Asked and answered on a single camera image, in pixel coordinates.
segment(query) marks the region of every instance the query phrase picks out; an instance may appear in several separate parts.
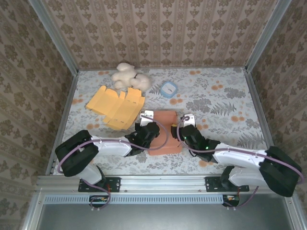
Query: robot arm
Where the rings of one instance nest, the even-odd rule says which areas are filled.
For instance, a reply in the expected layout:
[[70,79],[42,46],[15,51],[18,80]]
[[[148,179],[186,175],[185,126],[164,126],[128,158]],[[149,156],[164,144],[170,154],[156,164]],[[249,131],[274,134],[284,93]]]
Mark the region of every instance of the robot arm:
[[[147,112],[150,114],[146,115],[153,118],[154,113]],[[61,162],[74,148],[87,141],[97,140],[76,150],[61,166],[65,176],[79,176],[90,184],[95,184],[105,178],[99,167],[91,163],[95,157],[105,155],[128,157],[140,154],[143,150],[133,145],[149,148],[152,140],[159,135],[159,131],[157,123],[146,118],[142,118],[141,123],[135,124],[134,132],[120,138],[99,138],[91,136],[87,130],[82,130],[59,145],[55,153]]]
[[231,165],[222,174],[221,182],[223,187],[227,188],[231,185],[266,185],[281,196],[292,196],[299,175],[284,165],[265,159],[262,156],[257,156],[257,154],[261,154],[280,160],[301,172],[301,167],[279,148],[270,147],[268,150],[249,150],[254,152],[255,155],[243,153],[246,149],[232,147],[217,140],[205,139],[195,127],[193,114],[185,116],[189,116],[190,119],[184,121],[183,127],[179,128],[179,134],[180,139],[184,140],[188,147],[193,150],[226,149],[209,153],[192,151],[206,162],[211,161]]

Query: gray floor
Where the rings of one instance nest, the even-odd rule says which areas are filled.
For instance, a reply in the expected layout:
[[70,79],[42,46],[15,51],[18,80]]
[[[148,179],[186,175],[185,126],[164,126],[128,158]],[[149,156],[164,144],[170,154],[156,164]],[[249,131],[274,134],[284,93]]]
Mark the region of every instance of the gray floor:
[[39,230],[292,230],[284,199],[256,195],[241,209],[222,205],[45,205]]

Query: plush toy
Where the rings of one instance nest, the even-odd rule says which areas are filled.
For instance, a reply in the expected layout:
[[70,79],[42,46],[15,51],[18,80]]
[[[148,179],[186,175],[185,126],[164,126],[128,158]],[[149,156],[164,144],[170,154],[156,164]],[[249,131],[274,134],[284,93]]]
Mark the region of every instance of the plush toy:
[[115,81],[114,88],[116,90],[131,87],[132,84],[130,82],[133,79],[137,72],[134,69],[134,66],[129,65],[128,63],[120,63],[117,66],[119,72],[114,73],[112,75],[112,81]]
[[128,63],[120,63],[117,69],[119,72],[112,75],[112,81],[115,81],[114,88],[116,90],[132,86],[143,92],[151,87],[150,78],[144,74],[137,73],[134,66]]
[[151,81],[145,74],[138,73],[135,78],[130,79],[130,83],[134,89],[139,89],[142,92],[151,87]]

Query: patterned wallpaper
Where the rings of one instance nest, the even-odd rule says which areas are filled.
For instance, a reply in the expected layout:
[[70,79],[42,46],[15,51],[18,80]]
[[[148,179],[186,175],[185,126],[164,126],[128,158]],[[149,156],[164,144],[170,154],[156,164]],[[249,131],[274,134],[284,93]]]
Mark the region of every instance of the patterned wallpaper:
[[277,0],[43,0],[80,69],[243,66]]
[[71,80],[28,1],[0,0],[0,229],[26,215]]
[[[292,0],[252,71],[276,146],[307,174],[307,1]],[[307,184],[298,188],[307,211]]]

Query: yellow cardboard sheet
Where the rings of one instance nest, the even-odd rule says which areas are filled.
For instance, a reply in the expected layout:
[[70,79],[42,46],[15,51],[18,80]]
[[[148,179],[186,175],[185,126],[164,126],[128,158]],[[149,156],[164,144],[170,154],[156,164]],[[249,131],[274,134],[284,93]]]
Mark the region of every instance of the yellow cardboard sheet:
[[126,98],[123,91],[118,97],[114,90],[107,89],[103,85],[86,105],[86,108],[97,114],[106,115],[103,120],[106,126],[115,130],[128,129],[144,105],[145,98],[141,93],[140,90],[128,88]]

